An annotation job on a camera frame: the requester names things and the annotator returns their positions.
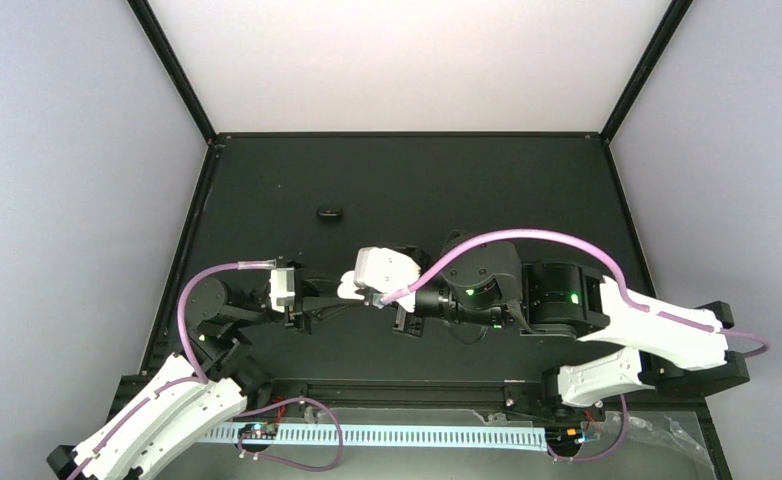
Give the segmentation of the white oval case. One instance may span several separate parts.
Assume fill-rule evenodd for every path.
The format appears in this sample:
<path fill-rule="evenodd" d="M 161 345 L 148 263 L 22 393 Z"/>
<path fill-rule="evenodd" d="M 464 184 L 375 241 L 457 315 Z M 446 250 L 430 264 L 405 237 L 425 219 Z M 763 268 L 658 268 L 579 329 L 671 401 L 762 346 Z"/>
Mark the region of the white oval case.
<path fill-rule="evenodd" d="M 336 292 L 341 299 L 364 302 L 365 294 L 361 293 L 361 288 L 355 283 L 355 272 L 353 270 L 345 272 L 340 277 L 340 283 Z"/>

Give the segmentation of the black earbud charging case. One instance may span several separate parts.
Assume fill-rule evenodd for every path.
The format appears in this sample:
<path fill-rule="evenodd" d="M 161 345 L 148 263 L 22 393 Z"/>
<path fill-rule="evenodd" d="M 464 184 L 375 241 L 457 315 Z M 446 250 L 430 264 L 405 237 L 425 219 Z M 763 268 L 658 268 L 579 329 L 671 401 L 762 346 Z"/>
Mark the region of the black earbud charging case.
<path fill-rule="evenodd" d="M 340 206 L 320 206 L 316 209 L 316 216 L 324 223 L 339 222 L 342 220 L 344 210 Z"/>

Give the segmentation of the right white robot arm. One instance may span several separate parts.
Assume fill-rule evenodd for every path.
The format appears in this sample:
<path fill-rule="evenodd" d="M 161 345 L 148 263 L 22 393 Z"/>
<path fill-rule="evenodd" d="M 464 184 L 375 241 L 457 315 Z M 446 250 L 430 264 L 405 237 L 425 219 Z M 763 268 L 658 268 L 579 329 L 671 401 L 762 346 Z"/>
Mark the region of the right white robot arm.
<path fill-rule="evenodd" d="M 630 289 L 600 248 L 540 229 L 457 235 L 432 265 L 400 249 L 363 249 L 357 284 L 405 319 L 437 318 L 567 345 L 613 351 L 542 373 L 539 410 L 560 419 L 611 396 L 653 391 L 706 397 L 746 384 L 748 357 L 732 349 L 726 303 L 681 307 Z"/>

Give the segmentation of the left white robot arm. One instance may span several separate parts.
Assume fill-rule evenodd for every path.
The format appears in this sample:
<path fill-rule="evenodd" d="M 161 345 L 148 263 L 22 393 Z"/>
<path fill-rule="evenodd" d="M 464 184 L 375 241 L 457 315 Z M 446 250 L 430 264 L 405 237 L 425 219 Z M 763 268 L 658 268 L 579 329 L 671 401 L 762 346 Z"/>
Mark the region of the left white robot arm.
<path fill-rule="evenodd" d="M 181 343 L 145 385 L 95 433 L 59 445 L 46 462 L 58 479 L 154 479 L 212 429 L 233 420 L 261 420 L 241 430 L 241 454 L 251 438 L 275 439 L 290 408 L 310 405 L 305 391 L 285 399 L 252 356 L 243 329 L 288 322 L 301 326 L 323 310 L 360 303 L 352 273 L 339 280 L 302 276 L 295 264 L 239 261 L 206 268 L 183 288 L 177 308 Z"/>

